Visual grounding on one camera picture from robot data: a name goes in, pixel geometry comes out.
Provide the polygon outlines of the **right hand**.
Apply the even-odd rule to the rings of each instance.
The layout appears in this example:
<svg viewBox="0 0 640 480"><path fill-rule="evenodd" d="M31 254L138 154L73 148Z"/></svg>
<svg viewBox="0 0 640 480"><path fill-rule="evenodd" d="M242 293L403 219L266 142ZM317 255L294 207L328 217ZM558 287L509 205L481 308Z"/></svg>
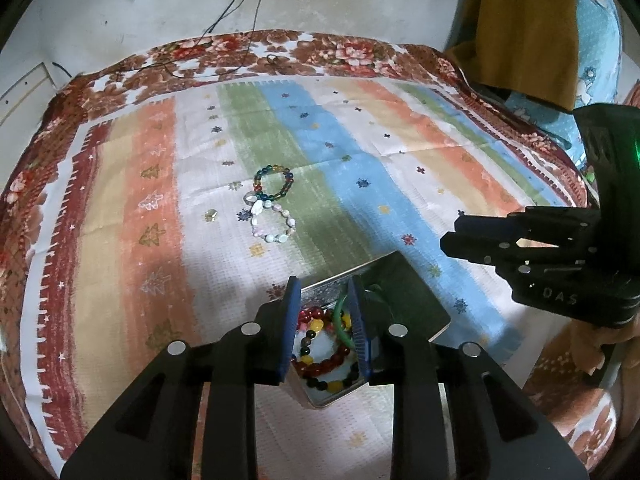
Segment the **right hand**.
<svg viewBox="0 0 640 480"><path fill-rule="evenodd" d="M634 336L634 323L623 328L595 328L582 321L570 322L570 353L575 365L591 376L600 370L605 356L602 347L605 344L617 344Z"/></svg>

